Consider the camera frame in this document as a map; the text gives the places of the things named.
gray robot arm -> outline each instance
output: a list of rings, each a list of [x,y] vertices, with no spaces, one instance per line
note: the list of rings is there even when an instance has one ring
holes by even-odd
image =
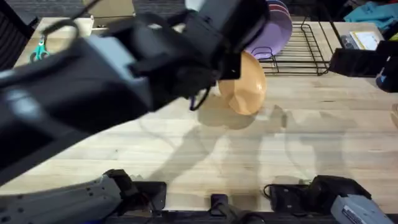
[[[70,19],[51,25],[45,34],[76,28],[69,48],[0,72],[0,185],[84,138],[238,79],[241,52],[268,18],[264,0],[229,0],[167,20],[121,19],[101,37],[78,38]]]
[[[362,195],[337,196],[331,214],[341,224],[394,224],[373,200]]]
[[[0,197],[0,222],[12,224],[84,223],[118,212],[138,194],[123,170],[95,180],[43,192]]]

scissors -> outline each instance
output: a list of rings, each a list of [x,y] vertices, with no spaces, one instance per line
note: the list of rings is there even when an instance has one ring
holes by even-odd
[[[33,53],[30,55],[30,62],[35,62],[37,60],[42,60],[43,58],[50,55],[48,51],[45,50],[45,40],[46,36],[41,35],[40,41]]]

orange bowl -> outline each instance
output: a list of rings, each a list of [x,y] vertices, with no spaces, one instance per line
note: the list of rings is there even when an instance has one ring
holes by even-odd
[[[241,78],[218,82],[221,96],[238,114],[257,113],[266,98],[266,76],[259,63],[251,54],[241,56]]]

plate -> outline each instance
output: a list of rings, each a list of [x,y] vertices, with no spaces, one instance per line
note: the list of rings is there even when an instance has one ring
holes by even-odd
[[[268,4],[278,4],[280,6],[283,6],[284,8],[286,8],[289,11],[289,8],[286,6],[286,4],[280,0],[267,0],[267,2],[268,2]]]
[[[278,5],[278,4],[269,4],[269,10],[270,10],[270,11],[274,11],[274,10],[284,11],[284,12],[286,12],[286,13],[289,15],[289,17],[290,17],[289,11],[288,11],[285,7],[280,6],[280,5]]]
[[[241,78],[218,82],[221,96],[236,113],[251,115],[257,113],[266,98],[266,76],[251,54],[242,52]]]
[[[260,36],[251,43],[246,51],[256,59],[267,59],[278,54],[290,40],[293,32],[292,20],[288,13],[281,10],[270,12],[269,22]]]

wire rack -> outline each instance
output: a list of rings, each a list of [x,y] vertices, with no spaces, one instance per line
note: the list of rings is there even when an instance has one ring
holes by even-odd
[[[278,54],[274,55],[272,49],[268,46],[253,50],[256,55],[264,55],[264,53],[270,55],[269,58],[259,59],[264,73],[267,75],[317,76],[327,73],[330,59],[326,58],[325,54],[333,55],[333,50],[322,23],[315,17],[319,13],[328,13],[327,10],[318,4],[288,4],[288,8],[292,16],[292,11],[300,11],[301,14],[305,13],[307,16],[303,17],[302,21],[293,23],[292,36],[284,49]],[[322,32],[315,35],[310,24],[320,26]],[[327,48],[323,47],[323,50],[321,50],[320,39],[323,43],[327,43]]]

